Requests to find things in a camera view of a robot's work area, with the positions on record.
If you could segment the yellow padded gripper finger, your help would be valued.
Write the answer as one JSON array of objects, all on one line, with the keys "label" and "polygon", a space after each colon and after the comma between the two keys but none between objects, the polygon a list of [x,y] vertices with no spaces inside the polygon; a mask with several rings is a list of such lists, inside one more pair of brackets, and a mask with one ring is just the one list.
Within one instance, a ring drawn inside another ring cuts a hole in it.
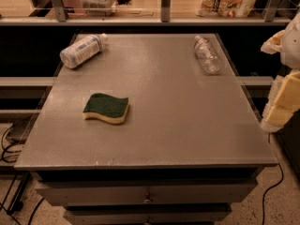
[{"label": "yellow padded gripper finger", "polygon": [[300,110],[300,71],[274,79],[263,113],[261,128],[266,132],[282,129],[293,114]]},{"label": "yellow padded gripper finger", "polygon": [[283,38],[284,30],[281,30],[267,39],[261,46],[263,53],[274,54],[281,51],[281,40]]}]

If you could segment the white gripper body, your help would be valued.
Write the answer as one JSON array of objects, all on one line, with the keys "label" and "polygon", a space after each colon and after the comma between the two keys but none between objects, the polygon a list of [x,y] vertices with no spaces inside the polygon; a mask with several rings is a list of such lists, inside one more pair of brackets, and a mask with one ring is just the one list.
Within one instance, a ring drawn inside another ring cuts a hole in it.
[{"label": "white gripper body", "polygon": [[295,15],[284,31],[280,60],[291,69],[300,68],[300,13]]}]

